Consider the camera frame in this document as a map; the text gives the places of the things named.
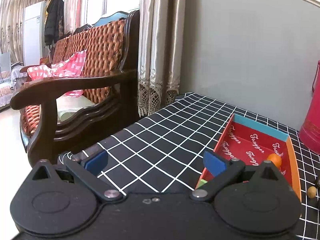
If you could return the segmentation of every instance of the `wooden sofa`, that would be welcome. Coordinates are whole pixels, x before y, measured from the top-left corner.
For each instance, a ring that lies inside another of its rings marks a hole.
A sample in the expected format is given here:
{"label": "wooden sofa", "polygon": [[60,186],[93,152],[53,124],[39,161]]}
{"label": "wooden sofa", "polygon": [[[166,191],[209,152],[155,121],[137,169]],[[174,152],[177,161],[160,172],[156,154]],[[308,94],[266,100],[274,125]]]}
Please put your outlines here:
{"label": "wooden sofa", "polygon": [[[20,134],[29,163],[56,163],[63,152],[79,152],[138,119],[137,66],[139,10],[57,42],[52,63],[87,50],[83,76],[51,77],[27,82],[12,97],[20,109]],[[56,99],[71,90],[84,90],[94,106],[57,121]]]}

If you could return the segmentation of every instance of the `orange fruit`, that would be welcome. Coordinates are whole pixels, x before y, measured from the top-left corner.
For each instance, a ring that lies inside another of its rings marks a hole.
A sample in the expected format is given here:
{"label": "orange fruit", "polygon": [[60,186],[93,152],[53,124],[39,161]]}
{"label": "orange fruit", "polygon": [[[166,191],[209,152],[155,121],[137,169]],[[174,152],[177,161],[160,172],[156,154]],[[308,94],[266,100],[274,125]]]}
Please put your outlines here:
{"label": "orange fruit", "polygon": [[273,164],[279,169],[282,163],[281,157],[275,153],[272,153],[267,158],[268,161],[272,161]]}

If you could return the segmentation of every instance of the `beige curtain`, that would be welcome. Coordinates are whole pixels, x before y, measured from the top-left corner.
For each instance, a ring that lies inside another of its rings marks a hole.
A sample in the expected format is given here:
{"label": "beige curtain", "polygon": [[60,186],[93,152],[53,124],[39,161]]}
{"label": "beige curtain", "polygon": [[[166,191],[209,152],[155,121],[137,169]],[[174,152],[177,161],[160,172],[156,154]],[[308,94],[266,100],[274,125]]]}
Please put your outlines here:
{"label": "beige curtain", "polygon": [[81,25],[81,0],[64,0],[64,32],[74,32]]}
{"label": "beige curtain", "polygon": [[10,52],[11,62],[23,61],[22,24],[24,8],[48,0],[1,0],[0,51]]}
{"label": "beige curtain", "polygon": [[140,0],[139,115],[171,104],[179,91],[185,0]]}

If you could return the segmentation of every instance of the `red tray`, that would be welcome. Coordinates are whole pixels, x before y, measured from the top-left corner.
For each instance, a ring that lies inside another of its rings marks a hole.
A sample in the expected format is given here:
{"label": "red tray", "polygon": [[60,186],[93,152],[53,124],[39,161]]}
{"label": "red tray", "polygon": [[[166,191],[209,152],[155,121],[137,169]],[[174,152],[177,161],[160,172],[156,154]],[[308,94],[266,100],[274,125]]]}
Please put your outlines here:
{"label": "red tray", "polygon": [[[282,159],[280,172],[301,201],[298,165],[288,134],[234,114],[214,148],[214,152],[227,160],[238,158],[246,165],[259,165],[270,154],[276,153]],[[209,181],[212,178],[212,174],[204,168],[199,181],[201,179]]]}

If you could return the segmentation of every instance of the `table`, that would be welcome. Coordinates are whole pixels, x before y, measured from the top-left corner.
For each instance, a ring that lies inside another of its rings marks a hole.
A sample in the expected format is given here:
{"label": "table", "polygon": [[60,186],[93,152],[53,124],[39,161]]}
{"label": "table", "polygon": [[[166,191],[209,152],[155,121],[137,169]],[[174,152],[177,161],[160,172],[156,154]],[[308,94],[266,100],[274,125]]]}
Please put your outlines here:
{"label": "table", "polygon": [[[261,115],[196,93],[179,95],[175,102],[78,153],[86,158],[107,150],[108,165],[98,178],[126,195],[128,192],[188,192],[194,190],[204,168],[203,151],[213,150],[232,114],[253,119],[290,135],[296,153],[302,216],[295,233],[318,239],[319,211],[306,189],[320,174],[320,157],[298,137],[298,131]],[[64,158],[71,158],[65,153]]]}

